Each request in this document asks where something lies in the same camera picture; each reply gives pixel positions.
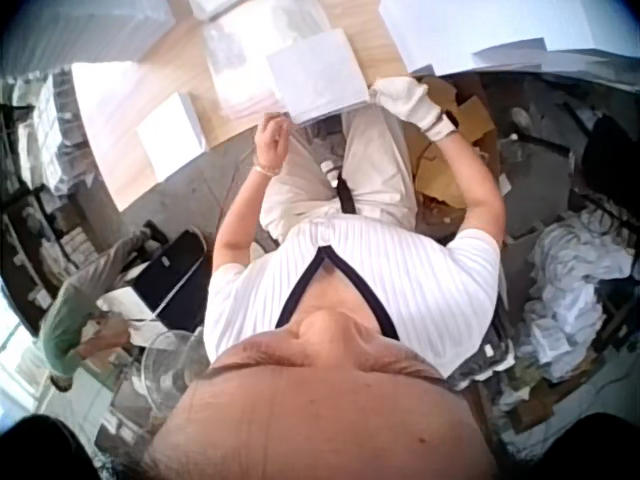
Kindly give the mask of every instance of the hand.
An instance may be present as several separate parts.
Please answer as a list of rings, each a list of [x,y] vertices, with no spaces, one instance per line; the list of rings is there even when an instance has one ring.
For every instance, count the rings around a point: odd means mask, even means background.
[[[258,125],[255,142],[258,164],[269,170],[280,171],[289,154],[291,121],[279,114],[268,113]]]
[[[370,94],[373,103],[406,122],[414,123],[434,142],[455,130],[453,124],[442,115],[442,109],[427,96],[427,86],[413,78],[376,80]]]

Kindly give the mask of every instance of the man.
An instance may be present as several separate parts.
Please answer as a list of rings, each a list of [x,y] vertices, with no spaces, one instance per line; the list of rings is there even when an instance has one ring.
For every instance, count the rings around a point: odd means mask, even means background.
[[[129,238],[119,241],[94,262],[64,282],[40,327],[39,341],[52,370],[50,380],[61,391],[71,390],[73,374],[83,361],[129,342],[123,319],[102,312],[96,301],[109,292],[129,260],[148,240],[166,245],[167,236],[151,221]],[[94,320],[100,329],[86,341],[82,330]]]
[[[213,362],[145,457],[162,478],[491,478],[495,461],[445,379],[479,347],[498,295],[505,208],[426,87],[372,89],[347,113],[342,175],[358,215],[287,119],[266,116],[255,167],[218,233],[204,326]],[[468,205],[447,246],[413,233],[397,118],[442,150]],[[249,262],[258,219],[281,247]]]

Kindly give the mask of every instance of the green shirt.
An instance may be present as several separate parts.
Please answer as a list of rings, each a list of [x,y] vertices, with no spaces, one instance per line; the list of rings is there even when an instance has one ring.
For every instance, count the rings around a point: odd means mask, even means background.
[[[51,369],[72,376],[82,358],[75,349],[82,342],[82,329],[100,314],[97,305],[77,287],[65,283],[47,312],[40,329],[40,344]]]

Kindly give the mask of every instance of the bracelet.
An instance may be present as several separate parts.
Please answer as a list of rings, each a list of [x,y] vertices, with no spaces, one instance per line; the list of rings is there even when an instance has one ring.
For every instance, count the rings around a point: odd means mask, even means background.
[[[282,171],[282,168],[269,168],[264,165],[260,165],[257,159],[253,162],[253,169],[270,178],[277,177]]]

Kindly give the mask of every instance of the woman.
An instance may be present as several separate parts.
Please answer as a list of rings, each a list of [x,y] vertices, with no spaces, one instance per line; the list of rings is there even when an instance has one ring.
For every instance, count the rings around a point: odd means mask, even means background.
[[[498,294],[505,228],[494,179],[426,87],[385,79],[343,116],[340,202],[279,115],[214,249],[205,344],[213,364],[146,460],[167,478],[488,478],[466,403],[445,379],[474,353]],[[442,150],[467,202],[442,247],[413,233],[400,123]],[[281,247],[251,263],[258,221]]]

